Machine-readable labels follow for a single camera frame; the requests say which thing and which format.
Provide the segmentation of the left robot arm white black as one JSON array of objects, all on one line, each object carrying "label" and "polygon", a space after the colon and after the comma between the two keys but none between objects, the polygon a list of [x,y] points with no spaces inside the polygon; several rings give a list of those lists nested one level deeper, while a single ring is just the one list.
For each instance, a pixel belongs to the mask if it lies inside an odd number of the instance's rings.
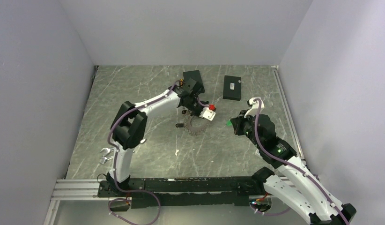
[{"label": "left robot arm white black", "polygon": [[107,138],[108,143],[115,147],[113,166],[106,176],[110,191],[115,196],[122,197],[128,192],[133,150],[144,139],[150,119],[183,107],[192,116],[213,120],[216,107],[199,99],[203,92],[203,85],[194,79],[177,80],[163,93],[151,99],[134,104],[125,101],[121,105]]}]

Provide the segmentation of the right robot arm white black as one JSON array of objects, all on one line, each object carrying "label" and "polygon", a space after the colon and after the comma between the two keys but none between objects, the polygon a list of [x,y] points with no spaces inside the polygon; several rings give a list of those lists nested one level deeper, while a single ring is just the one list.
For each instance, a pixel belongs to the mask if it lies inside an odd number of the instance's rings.
[{"label": "right robot arm white black", "polygon": [[236,135],[246,136],[258,155],[272,166],[252,175],[256,194],[269,193],[294,210],[309,225],[348,225],[356,214],[350,203],[342,203],[307,169],[293,147],[277,136],[268,115],[245,115],[230,120]]}]

